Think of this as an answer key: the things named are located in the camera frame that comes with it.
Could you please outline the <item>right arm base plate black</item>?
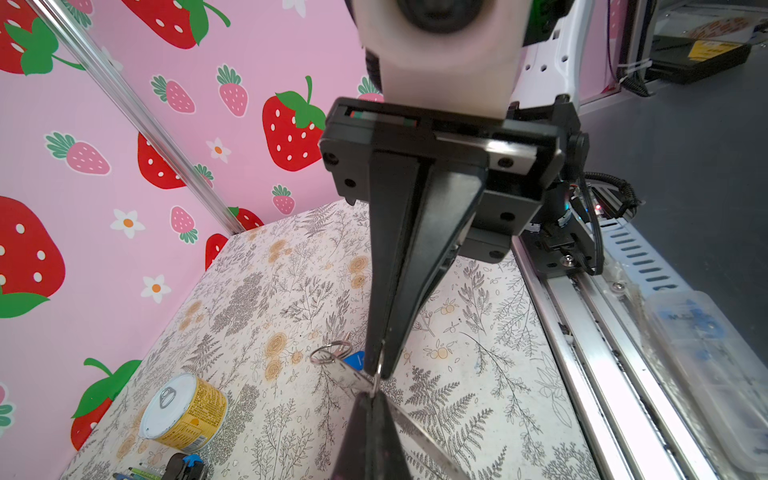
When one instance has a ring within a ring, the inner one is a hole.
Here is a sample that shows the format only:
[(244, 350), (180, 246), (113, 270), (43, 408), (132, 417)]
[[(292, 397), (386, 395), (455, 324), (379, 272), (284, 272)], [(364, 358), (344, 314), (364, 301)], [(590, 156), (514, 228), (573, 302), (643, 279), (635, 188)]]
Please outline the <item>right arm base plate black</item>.
[(607, 173), (587, 172), (552, 185), (521, 235), (537, 277), (601, 274), (605, 252), (599, 222), (631, 219), (641, 205), (630, 182)]

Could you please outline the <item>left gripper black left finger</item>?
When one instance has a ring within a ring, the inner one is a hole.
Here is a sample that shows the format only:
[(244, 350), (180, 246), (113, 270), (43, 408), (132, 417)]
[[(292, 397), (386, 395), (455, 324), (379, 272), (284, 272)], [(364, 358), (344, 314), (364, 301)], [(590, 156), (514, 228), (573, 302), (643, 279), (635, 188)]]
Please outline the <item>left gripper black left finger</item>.
[(331, 479), (363, 480), (372, 478), (373, 404), (368, 393), (359, 393), (354, 400)]

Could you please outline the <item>grey metal perforated ring plate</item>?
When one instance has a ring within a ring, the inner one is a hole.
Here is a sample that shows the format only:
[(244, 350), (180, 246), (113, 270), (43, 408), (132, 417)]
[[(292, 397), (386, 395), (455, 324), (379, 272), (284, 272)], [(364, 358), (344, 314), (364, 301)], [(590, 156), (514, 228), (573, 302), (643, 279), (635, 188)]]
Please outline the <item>grey metal perforated ring plate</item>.
[[(352, 393), (354, 400), (359, 393), (368, 393), (373, 404), (374, 396), (377, 393), (384, 393), (377, 379), (369, 380), (344, 362), (334, 362), (320, 367), (337, 385)], [(448, 478), (467, 479), (469, 477), (460, 464), (452, 459), (423, 427), (418, 425), (399, 405), (388, 397), (387, 400), (400, 441), (400, 434), (406, 433)]]

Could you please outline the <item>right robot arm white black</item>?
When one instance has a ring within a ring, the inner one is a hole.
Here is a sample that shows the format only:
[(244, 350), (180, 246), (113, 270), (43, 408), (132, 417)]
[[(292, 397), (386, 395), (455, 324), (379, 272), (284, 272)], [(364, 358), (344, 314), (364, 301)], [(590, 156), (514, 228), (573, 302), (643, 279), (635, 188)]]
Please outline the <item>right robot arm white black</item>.
[(577, 116), (589, 1), (352, 1), (383, 101), (340, 98), (319, 147), (369, 207), (365, 371), (394, 372), (459, 256), (497, 263), (521, 237), (543, 276), (601, 273), (602, 238), (568, 209), (589, 139)]

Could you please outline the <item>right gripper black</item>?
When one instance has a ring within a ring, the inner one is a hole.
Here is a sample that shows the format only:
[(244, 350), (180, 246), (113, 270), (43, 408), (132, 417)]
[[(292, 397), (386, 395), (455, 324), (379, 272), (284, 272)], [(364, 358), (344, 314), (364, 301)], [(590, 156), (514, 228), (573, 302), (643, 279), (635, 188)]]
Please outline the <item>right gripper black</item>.
[(514, 236), (541, 231), (549, 247), (570, 240), (582, 132), (565, 97), (512, 107), (503, 120), (340, 98), (319, 147), (338, 194), (369, 204), (365, 358), (383, 379), (457, 252), (497, 263)]

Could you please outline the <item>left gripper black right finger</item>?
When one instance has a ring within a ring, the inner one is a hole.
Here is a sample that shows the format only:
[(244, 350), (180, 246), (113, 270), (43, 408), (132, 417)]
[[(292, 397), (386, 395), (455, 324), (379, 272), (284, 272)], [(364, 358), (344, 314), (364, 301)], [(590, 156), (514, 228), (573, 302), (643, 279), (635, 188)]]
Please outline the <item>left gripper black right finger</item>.
[(373, 478), (411, 479), (407, 459), (384, 393), (377, 393), (373, 398)]

